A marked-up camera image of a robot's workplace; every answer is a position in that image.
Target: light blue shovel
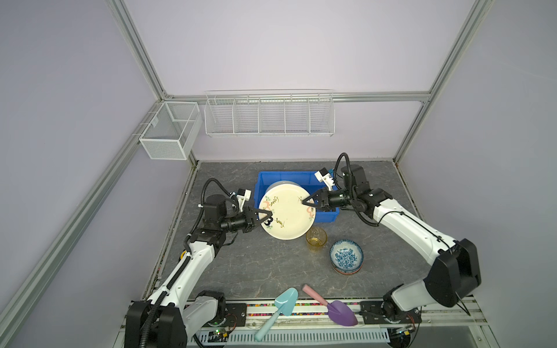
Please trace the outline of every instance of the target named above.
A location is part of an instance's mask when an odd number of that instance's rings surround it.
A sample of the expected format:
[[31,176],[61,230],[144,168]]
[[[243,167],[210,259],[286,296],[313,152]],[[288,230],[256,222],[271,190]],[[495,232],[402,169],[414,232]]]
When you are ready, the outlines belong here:
[[280,294],[275,299],[275,307],[277,307],[277,311],[265,322],[265,324],[263,324],[263,326],[261,326],[259,331],[255,334],[255,340],[257,342],[261,342],[263,337],[267,335],[267,332],[279,317],[280,313],[283,313],[284,315],[291,315],[294,310],[294,306],[296,306],[297,300],[298,290],[293,287]]

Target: glass cup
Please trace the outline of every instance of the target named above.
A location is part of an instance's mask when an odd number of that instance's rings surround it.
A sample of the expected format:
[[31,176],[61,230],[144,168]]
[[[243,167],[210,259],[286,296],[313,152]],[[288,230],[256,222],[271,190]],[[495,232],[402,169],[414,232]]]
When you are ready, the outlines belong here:
[[306,232],[307,248],[312,252],[317,252],[327,242],[327,233],[321,227],[311,227]]

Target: white wire basket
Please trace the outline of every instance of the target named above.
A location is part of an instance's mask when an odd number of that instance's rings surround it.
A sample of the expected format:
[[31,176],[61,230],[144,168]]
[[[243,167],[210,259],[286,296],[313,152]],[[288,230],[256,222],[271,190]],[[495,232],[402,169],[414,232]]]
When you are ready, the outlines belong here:
[[152,159],[188,159],[203,119],[196,102],[165,101],[139,137]]
[[209,96],[205,131],[209,136],[328,135],[335,132],[333,93]]

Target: blue and white bowl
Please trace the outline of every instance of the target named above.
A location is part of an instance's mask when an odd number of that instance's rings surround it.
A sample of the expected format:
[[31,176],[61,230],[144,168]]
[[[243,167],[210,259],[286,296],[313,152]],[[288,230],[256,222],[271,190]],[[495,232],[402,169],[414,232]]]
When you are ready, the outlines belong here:
[[345,275],[359,271],[364,262],[364,253],[360,246],[348,239],[334,243],[329,250],[329,256],[335,270]]

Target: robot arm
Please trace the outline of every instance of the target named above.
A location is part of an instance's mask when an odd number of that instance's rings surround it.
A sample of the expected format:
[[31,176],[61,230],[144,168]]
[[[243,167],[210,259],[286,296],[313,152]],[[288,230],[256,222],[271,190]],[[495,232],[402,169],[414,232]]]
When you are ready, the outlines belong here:
[[[216,194],[204,198],[207,185],[216,182],[228,197]],[[202,291],[193,304],[185,307],[199,277],[225,244],[227,232],[250,232],[272,213],[244,207],[249,190],[229,193],[215,179],[209,179],[202,191],[200,214],[191,234],[184,241],[186,251],[168,279],[147,299],[134,302],[126,316],[125,348],[182,347],[201,327],[212,322],[224,323],[224,294]],[[227,202],[234,205],[229,216]],[[204,213],[203,223],[197,227]]]
[[[432,266],[423,280],[399,285],[385,294],[377,315],[394,321],[404,318],[408,311],[432,303],[453,307],[460,298],[480,285],[480,268],[474,244],[467,239],[457,241],[439,232],[404,209],[384,190],[371,189],[363,168],[350,166],[346,154],[341,154],[337,160],[332,176],[324,168],[315,173],[317,179],[325,183],[334,180],[342,157],[346,158],[346,166],[341,169],[344,189],[333,190],[327,185],[302,202],[324,211],[351,206],[364,223],[388,227]],[[363,215],[376,222],[365,219]]]

